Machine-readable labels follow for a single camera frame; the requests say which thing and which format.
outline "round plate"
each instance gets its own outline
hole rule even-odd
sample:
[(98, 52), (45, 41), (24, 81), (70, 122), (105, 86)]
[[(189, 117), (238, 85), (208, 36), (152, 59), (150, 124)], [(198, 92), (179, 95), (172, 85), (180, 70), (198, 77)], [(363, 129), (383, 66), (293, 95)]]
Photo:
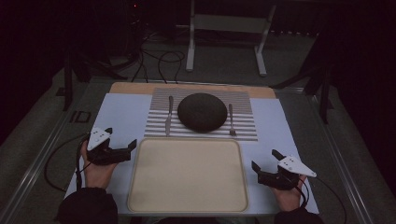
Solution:
[(195, 93), (184, 98), (177, 108), (181, 123), (198, 133), (216, 130), (227, 119), (227, 107), (216, 96)]

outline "metal frame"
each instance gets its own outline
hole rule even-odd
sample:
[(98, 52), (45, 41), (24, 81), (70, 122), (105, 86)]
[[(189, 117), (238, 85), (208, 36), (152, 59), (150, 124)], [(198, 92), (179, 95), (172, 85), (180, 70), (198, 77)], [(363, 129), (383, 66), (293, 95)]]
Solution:
[[(86, 90), (88, 84), (80, 84), (76, 89), (74, 96), (77, 99), (80, 99)], [(4, 206), (3, 210), (0, 213), (0, 223), (12, 223), (15, 219), (16, 215), (19, 213), (23, 203), (27, 199), (31, 189), (35, 185), (38, 177), (41, 174), (41, 171), (44, 168), (46, 160), (50, 156), (51, 151), (57, 144), (57, 141), (64, 130), (64, 126), (68, 123), (70, 118), (72, 117), (72, 113), (74, 109), (77, 107), (78, 101), (70, 102), (70, 109), (67, 112), (64, 112), (58, 119), (54, 128), (52, 129), (47, 141), (41, 148), (40, 152), (35, 157), (34, 162), (29, 166), (27, 171), (25, 172), (23, 178), (21, 179), (20, 184), (15, 189), (13, 195)]]
[(332, 131), (329, 127), (323, 122), (321, 115), (318, 111), (318, 99), (316, 96), (307, 96), (308, 102), (311, 105), (311, 109), (315, 112), (315, 119), (321, 127), (323, 133), (325, 134), (326, 140), (329, 143), (329, 151), (332, 155), (332, 159), (335, 163), (335, 167), (337, 168), (338, 174), (343, 181), (344, 188), (346, 190), (346, 194), (349, 197), (349, 200), (355, 210), (356, 216), (361, 224), (371, 224), (374, 223), (373, 219), (370, 216), (368, 208), (365, 202), (362, 199), (361, 194), (359, 193), (358, 186), (353, 180), (353, 175), (349, 172), (347, 168), (347, 163), (344, 161), (343, 156), (341, 155), (340, 149), (337, 146), (334, 137), (332, 136)]
[(254, 48), (254, 53), (256, 55), (259, 74), (262, 77), (266, 77), (267, 71), (262, 57), (262, 49), (268, 36), (275, 10), (276, 6), (272, 6), (266, 19), (195, 14), (195, 1), (191, 0), (190, 44), (187, 53), (186, 70), (192, 72), (194, 67), (195, 29), (244, 32), (262, 35), (262, 41)]

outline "striped placemat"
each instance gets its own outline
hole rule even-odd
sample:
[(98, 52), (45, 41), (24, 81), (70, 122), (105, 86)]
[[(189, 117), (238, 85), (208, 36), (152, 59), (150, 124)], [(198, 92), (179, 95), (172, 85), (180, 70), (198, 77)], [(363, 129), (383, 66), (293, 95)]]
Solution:
[[(236, 136), (230, 136), (230, 116), (217, 130), (210, 133), (197, 133), (186, 128), (178, 119), (178, 104), (188, 95), (204, 92), (217, 96), (226, 106), (233, 104), (233, 127)], [(233, 138), (237, 141), (258, 141), (253, 112), (246, 91), (200, 91), (181, 88), (157, 88), (152, 95), (148, 112), (145, 137), (165, 136), (165, 120), (169, 112), (169, 96), (174, 97), (171, 137)]]

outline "white table surface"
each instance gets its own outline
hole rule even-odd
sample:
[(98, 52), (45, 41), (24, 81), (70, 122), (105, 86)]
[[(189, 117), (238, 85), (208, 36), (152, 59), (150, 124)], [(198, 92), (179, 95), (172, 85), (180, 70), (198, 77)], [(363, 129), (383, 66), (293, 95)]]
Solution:
[[(144, 137), (146, 119), (149, 112), (151, 95), (148, 94), (118, 94), (108, 93), (102, 103), (94, 127), (101, 129), (112, 128), (110, 138), (112, 148), (127, 147), (134, 139), (137, 144)], [(276, 149), (285, 156), (292, 155), (298, 159), (297, 147), (294, 144), (289, 125), (286, 121), (282, 105), (277, 99), (250, 99), (253, 110), (258, 142), (239, 142), (247, 178), (247, 194), (249, 206), (240, 216), (260, 216), (277, 213), (276, 199), (271, 190), (257, 183), (257, 174), (251, 169), (251, 161), (255, 161), (263, 171), (275, 173), (277, 159), (272, 156), (272, 149)], [(131, 186), (134, 169), (134, 155), (132, 159), (120, 163), (112, 176), (107, 192), (113, 195), (121, 215), (139, 215), (128, 210), (127, 199)], [(318, 213), (314, 195), (309, 188), (309, 202), (306, 209)], [(76, 176), (73, 175), (66, 195), (76, 191)], [(205, 214), (206, 216), (227, 216), (227, 214)]]

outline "person's right hand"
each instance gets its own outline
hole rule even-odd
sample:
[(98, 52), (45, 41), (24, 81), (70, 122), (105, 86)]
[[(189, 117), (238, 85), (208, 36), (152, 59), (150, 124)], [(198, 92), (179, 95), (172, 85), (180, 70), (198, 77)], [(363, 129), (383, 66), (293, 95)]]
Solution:
[(87, 145), (88, 141), (85, 141), (81, 147), (81, 155), (84, 159), (84, 175), (85, 175), (85, 187), (86, 188), (100, 188), (106, 189), (110, 183), (113, 171), (117, 166), (117, 163), (109, 165), (95, 165), (87, 160)]
[[(300, 175), (301, 181), (298, 183), (298, 188), (300, 189), (306, 179), (306, 175)], [(271, 188), (272, 192), (275, 194), (277, 204), (283, 212), (289, 212), (300, 207), (301, 194), (297, 189), (291, 190), (281, 190)]]

